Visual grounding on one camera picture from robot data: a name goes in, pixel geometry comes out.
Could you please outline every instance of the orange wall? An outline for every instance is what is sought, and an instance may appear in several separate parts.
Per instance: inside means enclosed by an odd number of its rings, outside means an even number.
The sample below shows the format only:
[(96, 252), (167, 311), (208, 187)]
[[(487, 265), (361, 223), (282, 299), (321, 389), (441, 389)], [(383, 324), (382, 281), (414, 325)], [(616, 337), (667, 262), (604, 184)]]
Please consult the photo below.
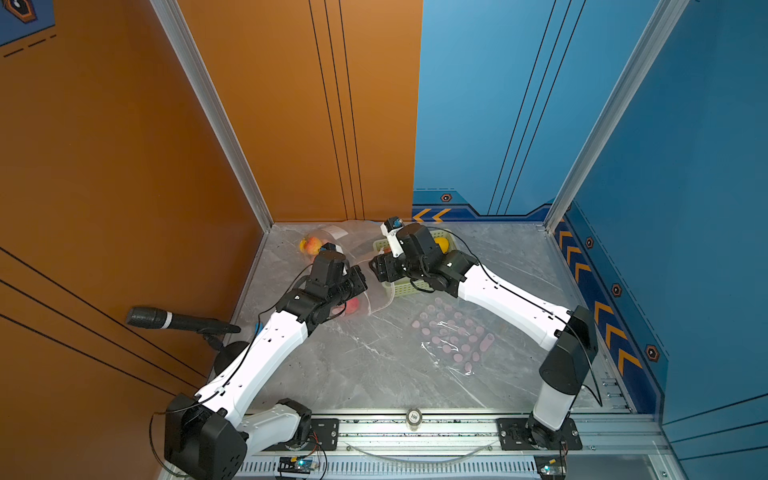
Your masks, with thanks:
[(420, 1), (180, 6), (275, 221), (411, 216)]
[(0, 47), (2, 476), (153, 478), (213, 351), (127, 310), (229, 320), (262, 232), (149, 2), (54, 7)]

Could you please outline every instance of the gray marble floor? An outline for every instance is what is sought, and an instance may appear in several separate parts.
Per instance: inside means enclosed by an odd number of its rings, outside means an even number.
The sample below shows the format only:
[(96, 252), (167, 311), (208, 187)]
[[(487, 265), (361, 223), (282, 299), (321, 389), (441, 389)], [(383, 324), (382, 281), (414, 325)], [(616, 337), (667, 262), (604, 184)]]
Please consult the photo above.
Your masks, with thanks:
[[(339, 243), (351, 245), (347, 251), (355, 258), (372, 252), (372, 242), (381, 238), (377, 223), (350, 221), (337, 225), (351, 232)], [(273, 227), (237, 319), (237, 325), (243, 327), (240, 336), (253, 335), (258, 312), (274, 304), (291, 279), (307, 265), (298, 245), (306, 233), (321, 226), (278, 223)], [(540, 226), (439, 226), (456, 232), (494, 273), (515, 285), (549, 302), (569, 308), (578, 304), (580, 297), (574, 281)], [(452, 361), (453, 353), (449, 356), (440, 355), (442, 351), (430, 352), (430, 338), (412, 326), (420, 313), (435, 305), (436, 299), (453, 308), (450, 313), (461, 312), (464, 318), (472, 318), (482, 326), (485, 334), (495, 336), (491, 348), (482, 353), (479, 362), (474, 362), (471, 374), (466, 374), (463, 362)], [(385, 309), (371, 315), (340, 317), (318, 327), (270, 378), (252, 407), (270, 407), (275, 401), (290, 397), (316, 412), (412, 406), (530, 412), (541, 385), (538, 367), (544, 357), (544, 350), (496, 315), (444, 293), (417, 293), (396, 297)], [(598, 358), (595, 363), (595, 370), (601, 371), (598, 378), (611, 371), (602, 362)], [(575, 406), (598, 405), (588, 393), (582, 392)]]

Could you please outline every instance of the white wire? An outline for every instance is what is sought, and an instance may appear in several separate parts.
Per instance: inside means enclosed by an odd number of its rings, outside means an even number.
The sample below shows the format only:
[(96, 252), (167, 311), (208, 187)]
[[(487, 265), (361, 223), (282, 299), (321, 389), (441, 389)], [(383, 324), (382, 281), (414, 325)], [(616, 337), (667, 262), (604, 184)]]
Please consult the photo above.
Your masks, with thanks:
[(478, 453), (482, 452), (483, 450), (487, 450), (488, 447), (492, 447), (494, 443), (489, 443), (487, 445), (483, 445), (482, 447), (478, 447), (474, 450), (472, 450), (470, 453), (466, 455), (462, 455), (460, 457), (456, 458), (449, 458), (448, 460), (440, 460), (437, 462), (422, 462), (420, 460), (403, 460), (401, 458), (393, 458), (393, 457), (385, 457), (384, 455), (377, 455), (375, 453), (366, 452), (365, 450), (358, 449), (354, 445), (350, 445), (349, 443), (346, 444), (348, 447), (350, 447), (353, 450), (357, 450), (358, 452), (368, 455), (369, 457), (378, 458), (379, 460), (383, 460), (384, 462), (391, 462), (391, 463), (404, 463), (407, 465), (453, 465), (455, 463), (461, 463), (465, 460), (469, 460), (470, 458), (474, 457)]

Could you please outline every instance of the pink sticker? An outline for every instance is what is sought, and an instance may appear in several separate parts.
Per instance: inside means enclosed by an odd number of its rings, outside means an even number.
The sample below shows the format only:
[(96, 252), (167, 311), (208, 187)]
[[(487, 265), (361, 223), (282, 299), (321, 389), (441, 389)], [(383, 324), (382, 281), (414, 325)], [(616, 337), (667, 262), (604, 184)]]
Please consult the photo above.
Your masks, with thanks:
[(485, 336), (485, 338), (480, 342), (480, 351), (484, 352), (490, 348), (491, 344), (493, 343), (494, 336), (493, 333), (489, 333)]

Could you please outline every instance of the orange chevron stripe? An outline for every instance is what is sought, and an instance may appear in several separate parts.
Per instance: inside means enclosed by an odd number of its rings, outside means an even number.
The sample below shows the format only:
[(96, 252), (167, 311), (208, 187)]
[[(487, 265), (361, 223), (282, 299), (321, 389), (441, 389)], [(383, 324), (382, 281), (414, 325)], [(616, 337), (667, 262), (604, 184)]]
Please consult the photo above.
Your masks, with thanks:
[(614, 310), (610, 308), (608, 305), (606, 305), (605, 303), (595, 302), (594, 303), (594, 322), (598, 325), (600, 325), (600, 320), (599, 320), (600, 310), (603, 310), (604, 312), (608, 312), (611, 315), (614, 315)]
[(629, 353), (626, 353), (622, 349), (619, 349), (619, 373), (621, 376), (624, 376), (624, 360), (629, 360), (640, 368), (643, 368), (643, 366), (640, 364), (640, 360), (630, 355)]
[(571, 266), (571, 253), (581, 253), (581, 250), (579, 250), (578, 247), (568, 247), (565, 250), (568, 252), (568, 258), (565, 262), (568, 264), (568, 266)]
[(567, 230), (562, 230), (560, 232), (560, 250), (563, 250), (563, 237), (573, 237), (574, 234)]
[(606, 324), (605, 325), (605, 346), (608, 347), (608, 349), (611, 349), (611, 334), (615, 333), (616, 335), (619, 335), (623, 339), (627, 339), (627, 334), (619, 330), (613, 325)]
[(446, 214), (446, 213), (448, 213), (449, 211), (451, 211), (451, 209), (450, 209), (450, 208), (446, 208), (445, 210), (443, 210), (443, 211), (442, 211), (442, 212), (440, 212), (439, 214), (437, 214), (437, 215), (435, 215), (434, 217), (432, 217), (432, 219), (433, 219), (435, 222), (442, 222), (442, 218), (440, 218), (440, 217), (441, 217), (443, 214)]
[(416, 215), (413, 216), (413, 220), (416, 220), (419, 223), (424, 223), (424, 220), (422, 220), (422, 215), (429, 212), (431, 208), (425, 208), (424, 210), (418, 212)]
[(576, 278), (576, 283), (578, 283), (578, 273), (581, 270), (586, 270), (588, 272), (592, 271), (592, 269), (589, 267), (589, 265), (584, 265), (583, 263), (576, 262), (576, 271), (574, 272), (574, 276)]

